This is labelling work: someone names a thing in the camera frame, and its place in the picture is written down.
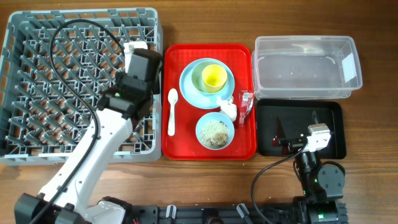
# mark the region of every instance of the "wood grain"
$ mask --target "wood grain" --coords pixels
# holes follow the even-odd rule
[[[239,42],[254,50],[262,35],[349,35],[359,52],[363,87],[343,100],[347,156],[345,196],[350,223],[398,223],[397,1],[109,1],[3,0],[0,38],[14,11],[154,7],[165,48],[175,43]],[[111,164],[90,203],[113,196],[134,205],[250,203],[250,184],[280,158],[256,154],[242,162]],[[35,195],[58,166],[0,165],[0,223],[14,223],[21,193]],[[302,193],[287,162],[257,183],[258,202],[289,202]]]

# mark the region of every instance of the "red snack package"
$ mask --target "red snack package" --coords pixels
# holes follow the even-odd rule
[[[243,127],[244,119],[251,111],[254,101],[254,92],[249,90],[241,90],[239,92],[238,103],[238,126]]]

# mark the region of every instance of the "spoon handle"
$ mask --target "spoon handle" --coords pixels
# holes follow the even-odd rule
[[[174,106],[175,104],[170,105],[169,126],[167,127],[167,134],[169,136],[173,136],[175,134]]]

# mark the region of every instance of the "yellow cup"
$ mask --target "yellow cup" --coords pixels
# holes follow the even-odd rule
[[[209,93],[220,91],[224,87],[227,77],[226,70],[221,65],[206,66],[201,73],[201,78]]]

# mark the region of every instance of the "food in bowl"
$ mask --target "food in bowl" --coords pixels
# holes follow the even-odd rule
[[[200,131],[200,140],[206,147],[217,149],[225,146],[228,134],[228,127],[222,121],[209,121]]]

